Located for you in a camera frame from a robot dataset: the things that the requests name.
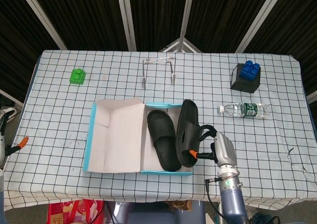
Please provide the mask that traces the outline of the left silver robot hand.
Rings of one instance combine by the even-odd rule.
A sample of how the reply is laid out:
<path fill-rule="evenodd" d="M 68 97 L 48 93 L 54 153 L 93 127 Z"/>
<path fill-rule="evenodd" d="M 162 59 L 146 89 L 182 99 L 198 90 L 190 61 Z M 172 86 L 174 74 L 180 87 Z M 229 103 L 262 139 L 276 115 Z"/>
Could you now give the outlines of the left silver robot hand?
<path fill-rule="evenodd" d="M 11 114 L 13 111 L 6 112 L 0 119 L 0 169 L 3 169 L 6 158 L 25 147 L 29 140 L 29 137 L 24 137 L 18 145 L 11 147 L 5 144 L 5 129 Z"/>

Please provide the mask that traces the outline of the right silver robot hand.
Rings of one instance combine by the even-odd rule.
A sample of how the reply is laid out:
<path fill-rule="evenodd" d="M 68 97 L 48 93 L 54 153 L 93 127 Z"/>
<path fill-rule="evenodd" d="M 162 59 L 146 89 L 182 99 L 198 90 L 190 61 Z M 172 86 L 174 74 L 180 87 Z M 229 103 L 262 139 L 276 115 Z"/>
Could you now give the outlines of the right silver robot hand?
<path fill-rule="evenodd" d="M 203 125 L 200 128 L 201 130 L 207 129 L 208 131 L 200 137 L 199 141 L 203 141 L 209 136 L 214 139 L 214 142 L 211 143 L 211 152 L 199 153 L 194 150 L 189 150 L 191 156 L 196 160 L 213 160 L 218 167 L 223 165 L 237 166 L 237 157 L 233 143 L 212 125 Z"/>

